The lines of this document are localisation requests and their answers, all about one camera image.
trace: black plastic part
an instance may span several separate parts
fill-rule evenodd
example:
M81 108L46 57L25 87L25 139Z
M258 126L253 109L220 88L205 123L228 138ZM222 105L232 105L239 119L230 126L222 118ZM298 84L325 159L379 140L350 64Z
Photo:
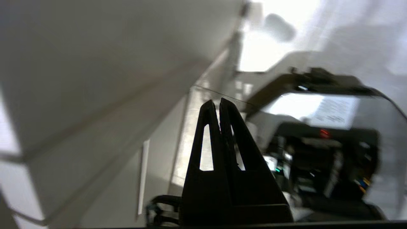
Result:
M284 122L279 125L275 136L270 143L269 151L276 149L277 138L285 138L286 144L289 144L295 151L291 162L291 171L289 177L289 191L294 192L292 187L297 178L309 174L309 169L325 171L323 174L329 174L332 167L333 153L322 149L307 146L301 142L301 138L320 138L320 128L311 127L303 123ZM385 216L378 207L368 205L363 202L364 192L354 183L354 180L367 178L368 180L375 172L377 167L377 145L379 144L379 133L376 130L352 128L350 130L336 130L325 128L329 132L329 139L339 141L342 144L343 167L339 172L339 181L333 188L329 198L323 194L323 189L327 180L322 181L318 175L313 175L309 179L313 180L314 192L302 190L296 191L296 195L301 198L302 207L307 207L319 213L307 217L307 222L313 220L335 219L336 216L346 220L385 220ZM360 142L369 145L368 149L360 146ZM370 155L371 161L367 164L362 163L365 155ZM317 182L321 181L323 187L319 190Z
M179 220L176 218L171 218L168 216L163 216L165 210L161 209L158 204L166 204L172 206L173 212L178 212L179 207L181 205L181 197L179 196L170 196L170 195L162 195L156 196L154 199L150 201L150 203L146 206L146 225L147 227L152 226L159 226L162 225L164 222L171 222L173 224L179 225ZM153 217L153 221L150 220L151 212L155 213Z
M180 224L250 225L292 222L288 203L236 106L222 99L220 123L212 101L200 110L182 193ZM213 171L201 171L202 138L209 125ZM246 170L237 167L232 129Z

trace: white cabinet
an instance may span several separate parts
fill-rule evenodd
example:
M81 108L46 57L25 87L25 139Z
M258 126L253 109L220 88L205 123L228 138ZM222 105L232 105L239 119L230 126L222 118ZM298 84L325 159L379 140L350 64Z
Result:
M140 149L84 214L79 227L143 227L145 205L155 196L168 193L184 116L182 98L149 138L148 150ZM143 168L142 158L147 157ZM144 191L140 190L146 169ZM138 207L142 206L139 215Z

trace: paper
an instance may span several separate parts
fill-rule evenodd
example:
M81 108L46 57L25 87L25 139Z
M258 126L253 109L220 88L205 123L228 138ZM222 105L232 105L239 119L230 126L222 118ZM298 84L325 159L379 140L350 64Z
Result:
M359 98L350 95L327 95L311 117L310 126L348 130L352 127Z

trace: white wall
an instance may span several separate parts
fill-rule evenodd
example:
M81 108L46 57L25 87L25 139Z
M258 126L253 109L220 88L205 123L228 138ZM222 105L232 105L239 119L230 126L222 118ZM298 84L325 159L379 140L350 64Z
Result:
M0 3L0 182L20 226L79 219L67 209L85 209L82 194L91 203L150 136L225 46L241 3Z

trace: red indicator light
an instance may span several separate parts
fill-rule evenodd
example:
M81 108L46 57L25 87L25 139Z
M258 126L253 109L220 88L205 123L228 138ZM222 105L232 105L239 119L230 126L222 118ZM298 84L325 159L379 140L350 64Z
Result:
M329 132L328 132L327 130L324 130L324 129L321 129L321 130L319 131L319 135L320 135L320 137L323 138L323 139L328 139L328 138L330 138Z

